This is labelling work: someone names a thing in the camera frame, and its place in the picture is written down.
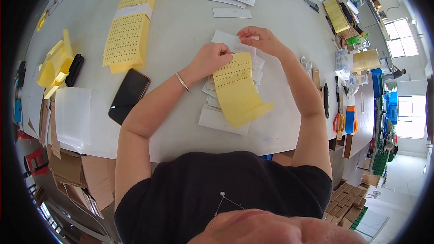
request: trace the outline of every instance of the white table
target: white table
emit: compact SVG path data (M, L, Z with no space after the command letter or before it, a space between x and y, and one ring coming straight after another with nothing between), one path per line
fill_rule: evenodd
M108 117L108 109L125 73L111 74L102 67L102 54L111 20L120 0L64 0L49 16L40 31L35 31L26 55L27 70L23 89L24 131L35 133L27 125L30 85L38 62L69 30L73 53L80 53L85 63L75 84L92 90L91 142L84 153L116 158L120 126ZM280 41L298 56L312 60L319 68L322 84L327 79L330 117L328 139L335 138L332 124L337 113L334 60L336 48L325 19L322 4L316 1L316 13L303 0L256 0L248 6L253 19L214 18L213 7L230 5L206 0L156 0L149 30L146 69L140 70L151 79L148 92L176 71L187 66L200 49L211 40L216 29L235 35L248 25L270 29ZM190 151L224 153L247 150L258 155L295 149L300 128L300 113L292 98L279 61L258 52L266 62L259 94L264 102L274 102L274 110L254 120L247 136L240 136L198 125L206 94L201 91L205 80L182 96L168 118L151 139L152 162L172 160Z

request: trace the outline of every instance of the phone screen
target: phone screen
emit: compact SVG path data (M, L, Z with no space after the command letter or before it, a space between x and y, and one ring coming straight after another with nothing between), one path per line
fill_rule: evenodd
M134 69L130 69L116 93L108 116L122 125L128 113L144 95L148 85L149 78Z

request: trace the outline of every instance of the red stool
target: red stool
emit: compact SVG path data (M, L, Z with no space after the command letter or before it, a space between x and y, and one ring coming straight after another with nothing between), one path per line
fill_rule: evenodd
M24 166L26 168L26 172L23 174L24 178L29 177L30 174L32 176L39 176L49 172L48 163L43 163L42 161L42 153L42 149L39 148L24 157Z

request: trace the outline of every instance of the window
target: window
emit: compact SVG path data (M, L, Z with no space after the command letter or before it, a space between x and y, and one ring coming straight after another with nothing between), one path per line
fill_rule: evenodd
M390 36L390 41L387 41L392 58L394 57L410 57L416 56L417 47L413 36L411 35L410 27L407 19L399 19L386 25L387 33Z
M424 133L425 95L398 96L398 137L424 138Z

